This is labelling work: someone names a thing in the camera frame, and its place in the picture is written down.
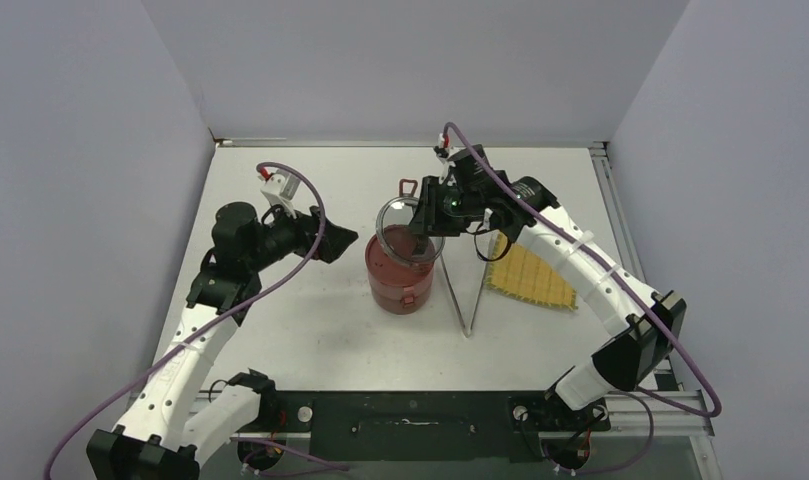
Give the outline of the glass lid with red clip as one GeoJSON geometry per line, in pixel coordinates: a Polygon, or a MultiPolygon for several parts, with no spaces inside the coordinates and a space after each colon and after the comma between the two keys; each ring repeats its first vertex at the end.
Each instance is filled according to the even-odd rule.
{"type": "Polygon", "coordinates": [[[440,256],[444,239],[415,233],[409,223],[414,218],[419,182],[400,179],[395,197],[388,200],[376,217],[376,237],[383,251],[396,262],[416,269],[433,264],[440,256]]]}

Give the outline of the steel tongs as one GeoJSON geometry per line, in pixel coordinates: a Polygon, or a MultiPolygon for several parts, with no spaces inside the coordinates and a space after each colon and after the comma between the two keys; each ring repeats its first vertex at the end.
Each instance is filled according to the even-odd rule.
{"type": "Polygon", "coordinates": [[[475,252],[477,244],[471,237],[444,240],[438,265],[447,289],[453,318],[462,336],[471,339],[484,290],[488,264],[475,252]]]}

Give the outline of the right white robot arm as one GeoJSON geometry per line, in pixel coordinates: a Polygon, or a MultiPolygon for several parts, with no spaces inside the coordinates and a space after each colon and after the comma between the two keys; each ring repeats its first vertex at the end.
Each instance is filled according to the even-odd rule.
{"type": "Polygon", "coordinates": [[[635,390],[672,353],[685,301],[675,292],[659,293],[616,264],[538,180],[510,181],[502,170],[485,171],[481,145],[459,151],[438,147],[435,153],[445,171],[422,179],[410,230],[457,237],[478,223],[501,232],[567,281],[609,335],[589,360],[550,387],[547,419],[569,428],[584,416],[585,407],[607,393],[635,390]]]}

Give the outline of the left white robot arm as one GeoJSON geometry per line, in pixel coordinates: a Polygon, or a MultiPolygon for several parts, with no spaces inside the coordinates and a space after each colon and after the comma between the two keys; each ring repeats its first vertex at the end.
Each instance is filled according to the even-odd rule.
{"type": "Polygon", "coordinates": [[[196,479],[239,428],[264,430],[276,421],[274,382],[254,370],[232,377],[225,393],[197,414],[190,410],[250,300],[261,292],[260,272],[291,254],[332,263],[358,235],[324,220],[317,206],[309,213],[282,206],[270,212],[271,221],[264,223],[245,202],[217,211],[213,246],[191,284],[173,341],[113,429],[95,431],[88,442],[97,478],[196,479]]]}

